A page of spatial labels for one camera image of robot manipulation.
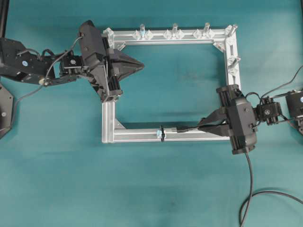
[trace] black metal pole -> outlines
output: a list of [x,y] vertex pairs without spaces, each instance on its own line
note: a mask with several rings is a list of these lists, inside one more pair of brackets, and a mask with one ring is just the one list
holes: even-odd
[[8,11],[9,11],[9,0],[0,0],[0,37],[5,37]]

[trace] aluminum frame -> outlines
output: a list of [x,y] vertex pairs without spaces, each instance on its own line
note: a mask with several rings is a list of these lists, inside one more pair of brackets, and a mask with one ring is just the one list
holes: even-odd
[[[103,33],[108,35],[110,47],[118,50],[128,45],[167,45],[167,44],[212,44],[224,53],[226,84],[238,84],[241,88],[236,29],[237,25],[229,25],[225,29],[211,29],[206,23],[202,29],[178,29],[173,24],[171,30],[140,30],[113,31],[107,28]],[[175,128],[164,128],[165,141],[193,141],[193,140],[229,140],[199,130],[177,133]],[[127,129],[116,119],[116,103],[102,104],[102,142],[152,142],[161,141],[161,129]]]

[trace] metal bolt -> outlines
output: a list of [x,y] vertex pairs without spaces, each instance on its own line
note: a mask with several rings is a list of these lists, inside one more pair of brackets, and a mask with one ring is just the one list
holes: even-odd
[[140,24],[140,33],[142,37],[145,37],[145,25]]
[[236,67],[236,65],[241,61],[241,58],[236,57],[235,60],[233,60],[232,64],[228,67],[229,69],[233,69]]
[[203,33],[202,33],[203,36],[206,36],[206,33],[209,30],[209,27],[210,27],[210,23],[205,23],[205,26],[204,26],[204,29],[203,29]]
[[27,61],[22,61],[22,65],[27,67],[28,66],[28,62]]
[[176,37],[177,30],[178,30],[178,24],[177,24],[177,23],[174,23],[174,24],[172,25],[172,37]]
[[265,115],[270,115],[270,110],[265,110],[265,111],[264,111],[264,114],[265,114]]
[[231,28],[231,31],[229,32],[227,37],[231,37],[236,32],[237,28],[238,28],[238,25],[233,25],[232,28]]

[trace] teal fabric surface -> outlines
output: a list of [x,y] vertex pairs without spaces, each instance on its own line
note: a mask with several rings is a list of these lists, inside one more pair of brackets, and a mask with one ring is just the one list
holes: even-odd
[[[88,19],[100,30],[237,23],[244,93],[288,81],[303,63],[299,0],[11,0],[6,36],[27,48],[61,52]],[[219,107],[215,89],[225,83],[223,55],[211,45],[124,52],[145,68],[121,82],[120,121],[198,121]],[[302,74],[281,92],[302,87]],[[36,88],[1,82],[15,97]],[[245,157],[233,156],[229,141],[102,144],[100,125],[99,98],[84,79],[21,102],[16,125],[0,140],[0,227],[238,225],[250,180]],[[250,155],[255,189],[303,198],[303,137],[287,124],[262,125],[257,136]],[[302,225],[303,206],[260,196],[245,226]]]

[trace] black cable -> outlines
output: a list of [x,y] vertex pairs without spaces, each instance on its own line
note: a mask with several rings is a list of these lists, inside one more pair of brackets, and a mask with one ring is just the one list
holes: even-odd
[[[289,197],[289,198],[291,198],[293,200],[296,200],[297,202],[303,204],[303,201],[300,200],[299,198],[294,197],[294,196],[292,196],[290,194],[283,193],[283,192],[260,191],[260,192],[252,193],[252,191],[253,191],[253,172],[252,172],[252,166],[251,166],[251,162],[250,162],[250,158],[249,158],[248,153],[245,153],[245,156],[246,156],[246,159],[247,159],[247,162],[248,162],[248,166],[249,166],[249,170],[250,170],[250,194],[246,198],[246,200],[242,203],[242,205],[240,207],[240,210],[239,210],[239,225],[240,225],[240,227],[243,227],[245,219],[247,217],[248,210],[250,208],[251,199],[252,199],[252,197],[254,197],[256,195],[260,195],[260,194],[277,194],[277,195],[282,195],[282,196]],[[246,206],[246,209],[245,209],[245,212],[244,212],[244,216],[242,217],[242,212],[243,212],[245,204],[247,204],[247,206]]]
[[42,51],[42,57],[44,57],[46,53],[49,53],[51,56],[55,55],[50,49],[45,49]]
[[247,93],[247,95],[245,96],[245,98],[247,98],[248,96],[251,96],[251,95],[256,95],[256,96],[258,96],[259,100],[261,99],[260,96],[259,96],[259,94],[257,92],[249,92],[249,93]]
[[273,91],[276,91],[276,90],[278,90],[278,89],[280,89],[280,88],[282,88],[282,87],[284,87],[284,86],[289,85],[290,83],[292,83],[293,80],[296,78],[296,76],[298,75],[299,71],[300,71],[302,68],[303,68],[303,65],[300,66],[300,68],[299,68],[299,69],[297,70],[297,72],[295,73],[294,77],[293,77],[289,82],[287,82],[287,83],[285,83],[285,84],[282,84],[282,85],[280,85],[280,86],[278,86],[278,87],[276,87],[276,88],[274,88],[274,89],[272,89],[272,90],[266,92],[264,95],[261,96],[261,98],[263,98],[264,96],[268,95],[269,93],[271,93],[271,92],[273,92]]
[[280,117],[282,117],[292,128],[297,129],[290,121],[292,121],[293,119],[288,119],[287,117],[285,117],[283,114],[280,114]]
[[[260,191],[260,192],[256,192],[256,193],[253,193],[252,197],[254,196],[257,196],[257,195],[262,195],[262,194],[275,194],[275,195],[282,195],[282,196],[286,196],[288,198],[291,198],[299,203],[301,203],[303,205],[303,201],[295,196],[292,196],[290,194],[287,194],[287,193],[283,193],[283,192],[277,192],[277,191]],[[241,221],[242,221],[242,211],[243,211],[243,208],[245,206],[245,204],[248,202],[249,198],[247,198],[241,205],[241,208],[239,210],[239,223],[241,224]]]
[[46,73],[46,75],[45,75],[45,79],[44,79],[42,85],[40,85],[36,90],[33,90],[33,91],[31,91],[30,93],[28,93],[28,94],[26,94],[26,95],[20,97],[19,99],[17,99],[17,101],[14,103],[13,115],[12,115],[12,118],[11,118],[10,126],[5,127],[5,128],[3,128],[3,129],[0,129],[0,132],[3,131],[3,130],[6,130],[6,129],[11,129],[11,128],[12,128],[12,126],[13,126],[13,124],[14,124],[14,122],[15,122],[16,112],[17,112],[17,106],[18,106],[19,102],[20,102],[22,99],[27,98],[27,97],[29,97],[29,96],[35,94],[36,92],[38,92],[39,90],[41,90],[41,89],[45,86],[45,84],[46,84],[46,82],[47,82],[47,79],[48,79],[48,75],[49,75],[50,71],[52,70],[53,66],[54,66],[60,59],[62,59],[65,55],[67,55],[70,51],[72,51],[73,48],[75,47],[76,43],[77,43],[81,38],[82,38],[82,36],[78,37],[78,38],[74,41],[74,43],[72,44],[72,46],[70,47],[70,49],[68,49],[67,51],[65,51],[65,52],[64,52],[63,54],[61,54],[56,60],[53,61],[53,63],[51,64],[51,66],[50,66],[50,67],[48,68],[48,70],[47,70],[47,73]]
[[246,209],[244,212],[244,216],[243,216],[243,218],[240,219],[240,227],[243,227],[245,219],[247,217],[248,210],[250,208],[250,202],[251,202],[251,198],[252,198],[252,191],[253,191],[253,185],[254,185],[254,174],[252,172],[252,166],[251,166],[251,162],[250,162],[250,157],[248,156],[248,151],[245,152],[245,156],[247,159],[248,167],[250,169],[250,195],[247,198],[247,206],[246,206]]

